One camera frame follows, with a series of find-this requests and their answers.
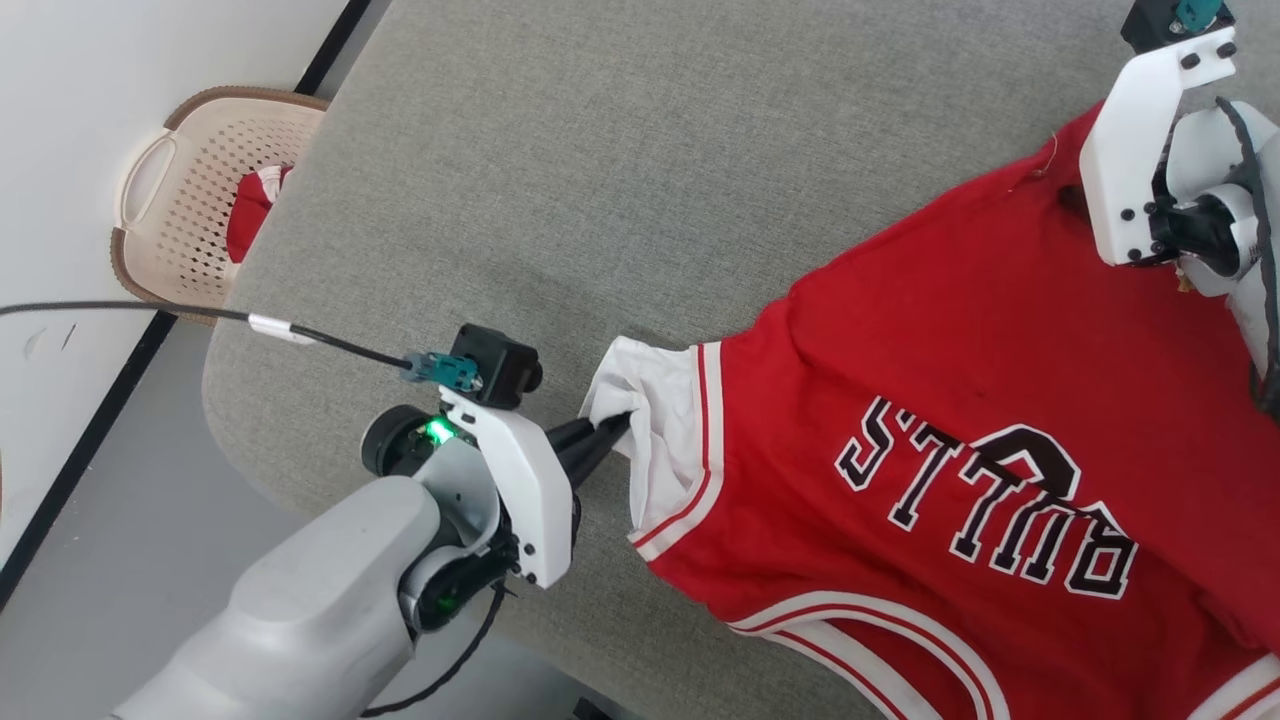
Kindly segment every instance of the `floor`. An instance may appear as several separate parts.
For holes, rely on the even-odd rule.
[[[388,4],[374,0],[321,95],[337,91]],[[200,396],[209,338],[178,323],[0,614],[0,717],[106,715],[225,605],[244,568],[303,524],[214,443]],[[431,683],[475,629],[460,619],[424,641],[380,701]],[[387,717],[562,720],[582,696],[593,693],[490,635],[435,697]]]

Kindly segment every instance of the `white trim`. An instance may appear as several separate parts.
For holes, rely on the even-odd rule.
[[[782,620],[788,615],[794,616]],[[796,624],[833,618],[858,620],[910,639],[929,651],[964,684],[973,698],[978,720],[1009,720],[1005,693],[1000,689],[996,675],[987,667],[982,657],[955,633],[932,618],[904,605],[864,594],[812,592],[782,601],[750,618],[728,623],[728,626],[744,635],[769,635]],[[955,659],[960,659],[964,666]],[[989,712],[982,701],[982,693],[978,691],[979,683],[989,700]]]
[[[698,414],[698,432],[701,434],[705,420],[707,447],[703,448],[703,477],[698,484],[690,488],[689,496],[669,518],[680,518],[671,523],[662,532],[654,534],[644,544],[637,544],[636,551],[645,562],[652,562],[672,548],[681,538],[696,528],[719,498],[724,487],[724,389],[721,377],[721,343],[709,342],[700,346],[701,361],[699,363],[699,387],[704,396],[700,398],[700,413]],[[707,484],[705,492],[701,486]],[[639,542],[649,533],[632,533],[631,542]]]
[[[814,652],[804,643],[797,643],[780,634],[765,635],[765,639],[788,647],[810,660],[822,664],[824,667],[858,688],[858,692],[863,693],[863,697],[878,707],[879,711],[887,717],[942,720],[942,716],[933,708],[932,705],[929,705],[929,701],[925,700],[919,691],[913,688],[911,684],[902,678],[902,675],[893,670],[888,662],[884,662],[878,655],[872,652],[870,648],[845,633],[841,633],[829,623],[803,623],[799,625],[791,625],[785,632],[836,656],[845,665],[854,667],[861,678],[850,674],[841,667],[840,664],[832,662],[828,657],[819,652]],[[884,698],[887,698],[893,707],[886,706],[877,693],[873,692],[872,688],[869,688],[863,680],[874,685],[876,691],[879,691],[879,694],[884,696]]]
[[[1228,680],[1208,700],[1187,716],[1187,720],[1219,720],[1239,708],[1253,693],[1280,679],[1280,660],[1267,655]],[[1262,717],[1267,710],[1280,707],[1280,688],[1254,702],[1239,720]]]

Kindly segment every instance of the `jersey armhole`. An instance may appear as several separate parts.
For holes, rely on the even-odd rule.
[[[888,717],[904,714],[913,720],[928,717],[933,708],[923,696],[867,646],[835,628],[835,620],[874,625],[914,643],[964,685],[978,720],[1010,720],[1000,683],[978,652],[941,623],[895,602],[855,593],[812,592],[783,600],[728,623],[728,626],[742,635],[780,642],[832,667],[882,711],[883,705],[895,708],[886,711]]]
[[[721,343],[682,352],[620,337],[596,370],[582,414],[630,410],[616,450],[631,459],[628,539],[652,561],[695,528],[723,486]]]

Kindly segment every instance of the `green led light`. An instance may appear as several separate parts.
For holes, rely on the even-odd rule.
[[[449,438],[458,437],[458,430],[453,428],[453,424],[444,418],[435,418],[426,424],[426,437],[431,438],[431,443],[435,446],[442,446],[449,441]]]

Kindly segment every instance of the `gray fabric surface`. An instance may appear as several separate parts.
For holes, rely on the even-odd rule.
[[[541,351],[526,414],[566,420],[614,336],[678,348],[744,329],[805,272],[1037,150],[1130,56],[1129,4],[399,0],[230,305],[392,352],[500,328]],[[1247,83],[1221,90],[1277,115],[1280,13],[1233,8]],[[369,479],[375,415],[434,406],[393,372],[237,325],[207,368],[227,455],[308,512]],[[648,575],[626,497],[613,459],[584,491],[572,573],[522,588],[506,633],[652,720],[877,715]]]

